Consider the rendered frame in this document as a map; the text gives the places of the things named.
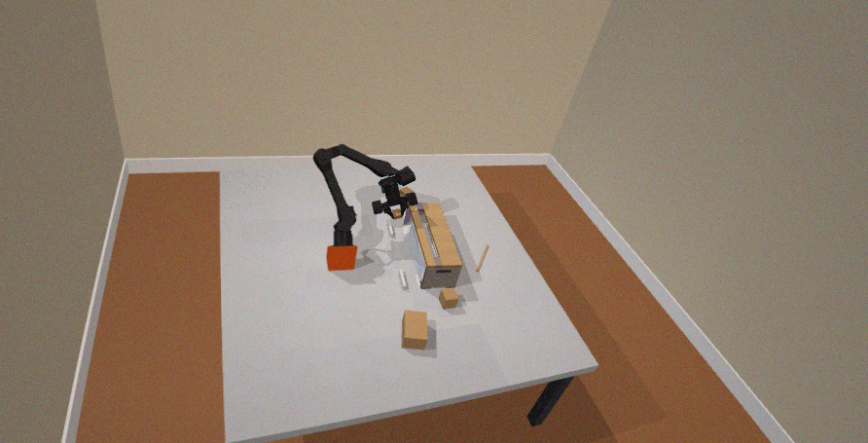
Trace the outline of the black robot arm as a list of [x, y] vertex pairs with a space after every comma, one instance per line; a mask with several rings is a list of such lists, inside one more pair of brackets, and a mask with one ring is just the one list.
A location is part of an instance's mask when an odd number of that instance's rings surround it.
[[357, 215], [354, 212], [353, 206], [348, 206], [345, 202], [343, 193], [332, 170], [331, 159], [338, 157], [339, 155], [367, 167], [371, 172], [379, 177], [388, 176], [381, 179], [378, 183], [381, 186], [382, 193], [388, 195], [398, 192], [398, 184], [405, 186], [416, 180], [415, 174], [408, 166], [398, 170], [392, 167], [389, 162], [370, 158], [345, 146], [344, 144], [339, 144], [328, 149], [318, 149], [313, 155], [313, 160], [324, 174], [324, 179], [336, 205], [339, 219], [339, 221], [333, 226], [335, 231], [333, 231], [334, 245], [332, 246], [335, 247], [353, 246], [350, 229], [351, 226], [355, 224]]

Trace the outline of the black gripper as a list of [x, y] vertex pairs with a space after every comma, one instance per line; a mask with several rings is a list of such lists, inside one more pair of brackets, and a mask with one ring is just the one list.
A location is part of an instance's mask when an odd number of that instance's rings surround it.
[[[416, 193], [414, 193], [414, 192], [406, 194], [405, 197], [400, 198], [400, 193], [398, 190], [398, 192], [395, 194], [392, 194], [392, 195], [386, 194], [386, 199], [387, 199], [387, 202], [385, 202], [385, 203], [381, 203], [380, 200], [372, 202], [374, 214], [380, 214], [380, 213], [384, 212], [384, 213], [387, 213], [388, 215], [390, 215], [392, 219], [394, 219], [393, 213], [392, 213], [390, 207], [400, 204], [401, 216], [403, 217], [404, 212], [407, 208], [409, 208], [409, 205], [412, 206], [412, 205], [417, 204]], [[408, 205], [408, 203], [409, 203], [409, 205]]]

